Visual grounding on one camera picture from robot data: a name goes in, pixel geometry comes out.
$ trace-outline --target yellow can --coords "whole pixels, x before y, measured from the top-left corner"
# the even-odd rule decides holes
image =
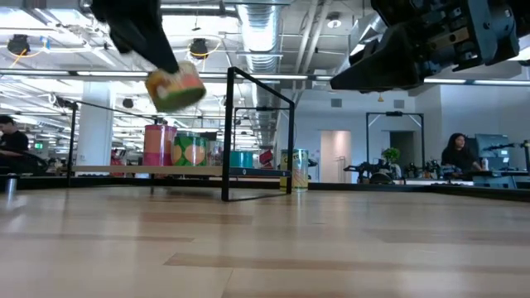
[[[282,170],[287,170],[287,150],[282,150]],[[307,190],[309,185],[309,151],[295,149],[292,151],[292,189]],[[280,178],[280,189],[287,189],[287,178]]]

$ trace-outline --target black metal frame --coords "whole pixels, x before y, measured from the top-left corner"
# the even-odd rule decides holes
[[[425,166],[425,119],[423,113],[401,113],[401,112],[367,112],[366,113],[366,161],[370,162],[370,126],[371,115],[381,115],[386,117],[418,116],[422,125],[422,166]]]
[[[249,80],[251,83],[256,84],[258,87],[267,90],[270,94],[278,97],[289,105],[289,137],[287,143],[287,170],[276,171],[276,170],[261,170],[261,169],[244,169],[244,168],[231,168],[230,167],[230,150],[232,148],[232,121],[235,119],[235,108],[234,108],[234,84],[236,75],[242,76],[244,79]],[[224,202],[229,201],[241,201],[246,199],[230,199],[229,188],[230,188],[230,177],[231,176],[266,176],[266,177],[286,177],[287,178],[287,194],[292,192],[292,153],[294,151],[294,130],[295,130],[295,103],[277,92],[275,89],[270,88],[266,84],[262,83],[259,79],[255,79],[252,75],[245,73],[237,67],[230,67],[228,70],[228,76],[226,81],[226,107],[224,115],[224,151],[223,151],[223,178],[221,187],[221,199]]]
[[[262,169],[253,169],[253,168],[235,168],[230,167],[230,148],[232,146],[232,118],[236,114],[236,112],[243,108],[235,108],[234,107],[234,81],[236,75],[240,75],[244,77],[245,79],[249,80],[250,82],[256,84],[258,87],[267,90],[272,95],[278,97],[279,99],[285,101],[289,108],[273,108],[273,107],[259,107],[255,108],[257,110],[259,109],[274,109],[274,110],[280,110],[280,109],[287,109],[289,110],[289,139],[288,139],[288,156],[287,156],[287,170],[286,171],[277,171],[277,170],[262,170]],[[223,155],[223,175],[222,175],[222,181],[221,181],[221,199],[224,202],[233,202],[233,201],[241,201],[241,200],[249,200],[249,199],[260,199],[264,196],[259,197],[252,197],[252,198],[246,198],[246,199],[230,199],[229,197],[229,188],[230,185],[233,184],[230,181],[230,177],[241,177],[241,176],[261,176],[261,177],[286,177],[287,178],[287,194],[289,195],[292,192],[292,154],[294,151],[294,117],[295,117],[295,103],[290,100],[289,98],[283,96],[276,90],[268,87],[258,79],[255,79],[252,77],[252,75],[245,73],[244,71],[236,68],[231,67],[228,71],[228,79],[226,84],[226,109],[225,109],[225,119],[224,119],[224,155]],[[67,179],[67,185],[68,187],[72,186],[72,168],[74,163],[74,137],[75,137],[75,117],[78,111],[78,105],[77,103],[81,103],[87,106],[95,107],[95,108],[102,108],[106,109],[108,111],[113,111],[117,113],[124,113],[127,115],[132,115],[139,118],[145,118],[149,120],[154,120],[155,124],[158,124],[158,118],[153,117],[146,117],[142,115],[136,115],[134,113],[129,113],[125,111],[120,111],[114,108],[107,108],[103,106],[99,106],[97,104],[93,103],[86,103],[86,102],[79,102],[75,100],[71,100],[73,102],[72,104],[72,121],[71,121],[71,132],[70,132],[70,152],[68,154],[68,173],[66,175]],[[158,185],[158,181],[155,178],[155,175],[151,174],[150,177],[150,185],[151,185],[151,192],[154,191],[154,186]],[[115,180],[115,181],[127,181],[128,184],[139,184],[139,185],[145,185],[145,180]]]
[[[257,107],[257,108],[234,108],[234,127],[233,127],[233,139],[232,139],[232,149],[235,150],[235,137],[236,137],[236,127],[238,126],[238,111],[258,111],[258,112],[271,112],[271,111],[282,111],[289,110],[289,108],[267,108],[267,107]]]

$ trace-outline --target wooden floor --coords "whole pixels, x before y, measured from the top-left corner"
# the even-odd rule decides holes
[[[0,297],[530,297],[530,204],[317,191],[222,204],[211,191],[1,198]]]

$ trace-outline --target woman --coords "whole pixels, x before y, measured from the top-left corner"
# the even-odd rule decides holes
[[[482,171],[476,157],[465,145],[465,135],[462,133],[450,136],[446,149],[441,153],[441,165],[456,166],[463,172]]]

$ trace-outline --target white column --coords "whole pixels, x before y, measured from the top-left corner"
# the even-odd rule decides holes
[[[115,93],[113,92],[113,84],[108,82],[85,82],[83,86],[83,101],[105,108],[114,108]],[[77,166],[109,166],[112,140],[113,111],[81,104],[75,164]]]

